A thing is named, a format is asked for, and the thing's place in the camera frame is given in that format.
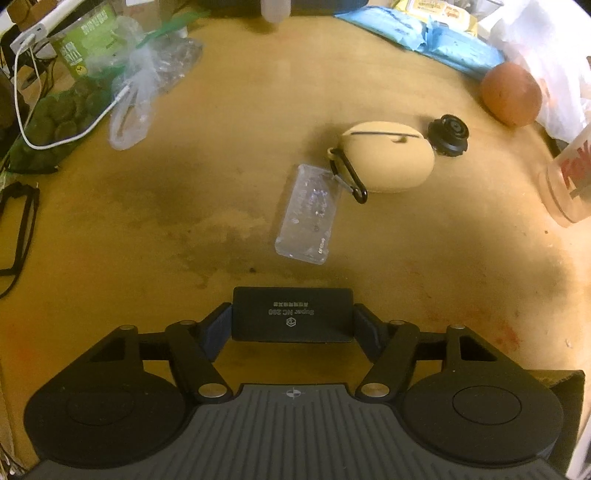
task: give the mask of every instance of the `blue plastic packaging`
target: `blue plastic packaging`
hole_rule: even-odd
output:
[[[503,63],[503,54],[469,34],[458,32],[437,22],[427,27],[424,55],[439,60],[477,80]]]
[[[486,72],[505,61],[499,50],[469,34],[451,30],[437,22],[425,25],[398,10],[364,7],[335,17],[438,60],[477,80],[482,80]]]
[[[425,46],[425,24],[391,8],[363,7],[335,17],[392,40],[409,50],[416,51]]]

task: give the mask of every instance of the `yellow package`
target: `yellow package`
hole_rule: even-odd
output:
[[[476,37],[477,20],[463,8],[444,0],[394,0],[392,8],[404,12],[421,22],[433,21],[446,24],[452,30],[466,32]]]

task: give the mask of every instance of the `green vegetables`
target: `green vegetables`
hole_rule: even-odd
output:
[[[49,145],[85,131],[109,106],[111,81],[112,77],[81,77],[69,90],[40,99],[25,128],[29,142],[39,146]],[[15,173],[55,171],[56,166],[78,143],[76,141],[48,150],[35,150],[19,138],[10,149],[8,170]]]

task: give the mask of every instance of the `logo on device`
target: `logo on device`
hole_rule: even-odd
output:
[[[290,398],[297,398],[302,395],[302,392],[297,388],[290,388],[285,394]]]

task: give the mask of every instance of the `black strap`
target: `black strap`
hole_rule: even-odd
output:
[[[27,200],[22,213],[21,227],[18,231],[17,249],[14,255],[14,262],[10,268],[0,269],[0,277],[14,276],[14,279],[8,288],[0,293],[0,299],[8,295],[14,285],[17,284],[18,277],[21,275],[22,267],[25,264],[25,259],[29,253],[31,239],[33,238],[33,229],[35,228],[35,219],[37,218],[37,209],[39,208],[39,189],[31,187],[30,185],[23,185],[20,182],[15,182],[0,191],[0,219],[4,213],[4,207],[6,206],[7,200],[9,198],[17,199],[22,196],[26,196]],[[31,227],[29,229],[29,236],[25,239],[27,226],[29,225],[29,216],[31,215],[31,207],[33,207],[33,215],[30,222]]]

